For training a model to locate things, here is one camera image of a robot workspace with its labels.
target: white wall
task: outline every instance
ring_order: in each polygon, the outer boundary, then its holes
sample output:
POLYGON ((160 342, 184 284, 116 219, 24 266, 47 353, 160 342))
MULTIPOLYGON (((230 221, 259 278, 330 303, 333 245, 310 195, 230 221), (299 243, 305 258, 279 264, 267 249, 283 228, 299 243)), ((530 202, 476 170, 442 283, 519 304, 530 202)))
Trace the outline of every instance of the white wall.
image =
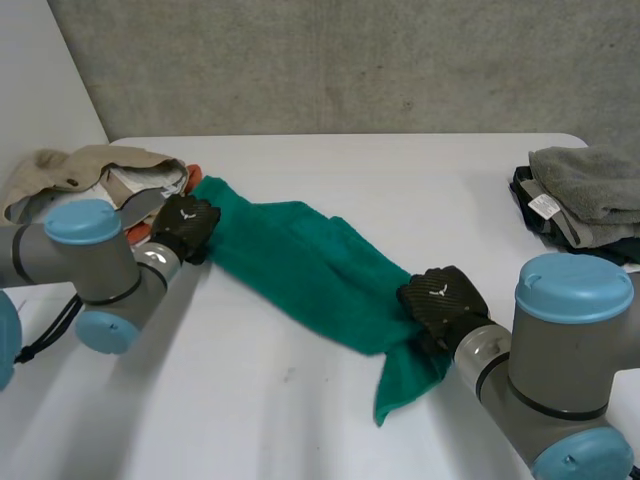
POLYGON ((106 142, 46 0, 0 0, 0 184, 38 148, 106 142))

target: gray concrete wall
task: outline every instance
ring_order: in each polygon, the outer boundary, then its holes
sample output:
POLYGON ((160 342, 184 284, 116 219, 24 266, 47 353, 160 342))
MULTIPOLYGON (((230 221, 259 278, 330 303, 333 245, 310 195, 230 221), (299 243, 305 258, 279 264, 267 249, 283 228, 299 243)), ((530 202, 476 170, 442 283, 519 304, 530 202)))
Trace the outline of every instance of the gray concrete wall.
POLYGON ((638 0, 49 3, 111 139, 553 131, 640 153, 638 0))

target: blue joint cap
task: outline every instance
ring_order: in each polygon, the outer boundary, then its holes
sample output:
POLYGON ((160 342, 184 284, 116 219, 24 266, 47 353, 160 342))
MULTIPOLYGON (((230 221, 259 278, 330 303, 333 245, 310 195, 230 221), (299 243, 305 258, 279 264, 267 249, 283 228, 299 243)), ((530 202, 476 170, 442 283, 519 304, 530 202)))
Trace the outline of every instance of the blue joint cap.
POLYGON ((80 200, 53 209, 44 220, 45 233, 65 245, 95 245, 122 230, 120 217, 104 200, 80 200))
POLYGON ((140 331, 128 320, 112 313, 82 312, 76 322, 76 335, 87 347, 100 353, 125 353, 140 331))
POLYGON ((576 433, 542 452, 531 467, 536 480, 625 480, 633 450, 620 432, 600 427, 576 433))
POLYGON ((551 323, 596 323, 623 313, 633 301, 633 283, 617 265, 591 255, 549 253, 520 271, 516 305, 551 323))
POLYGON ((13 361, 22 348, 22 325, 18 311, 6 293, 0 291, 0 391, 13 377, 13 361))

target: black cable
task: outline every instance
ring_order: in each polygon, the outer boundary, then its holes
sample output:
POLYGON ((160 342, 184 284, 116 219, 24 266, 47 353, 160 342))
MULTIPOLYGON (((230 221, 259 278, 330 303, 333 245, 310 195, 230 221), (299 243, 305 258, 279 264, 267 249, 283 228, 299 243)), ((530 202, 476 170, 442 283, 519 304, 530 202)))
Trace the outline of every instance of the black cable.
POLYGON ((14 360, 14 363, 27 363, 46 348, 49 348, 57 342, 62 335, 69 329, 80 309, 82 308, 82 300, 78 295, 74 295, 65 305, 56 319, 49 325, 49 328, 38 337, 31 345, 22 347, 20 353, 14 360))

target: gray robot arm segment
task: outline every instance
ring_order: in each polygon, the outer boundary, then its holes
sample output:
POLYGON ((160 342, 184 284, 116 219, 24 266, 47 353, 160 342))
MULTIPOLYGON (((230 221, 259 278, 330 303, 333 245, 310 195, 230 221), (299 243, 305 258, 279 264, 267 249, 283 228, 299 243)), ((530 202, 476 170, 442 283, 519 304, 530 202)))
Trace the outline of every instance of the gray robot arm segment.
POLYGON ((118 214, 85 200, 54 209, 44 225, 0 228, 0 288, 70 281, 85 306, 76 334, 102 353, 124 353, 164 297, 184 260, 202 252, 219 209, 172 196, 151 241, 135 252, 118 214))

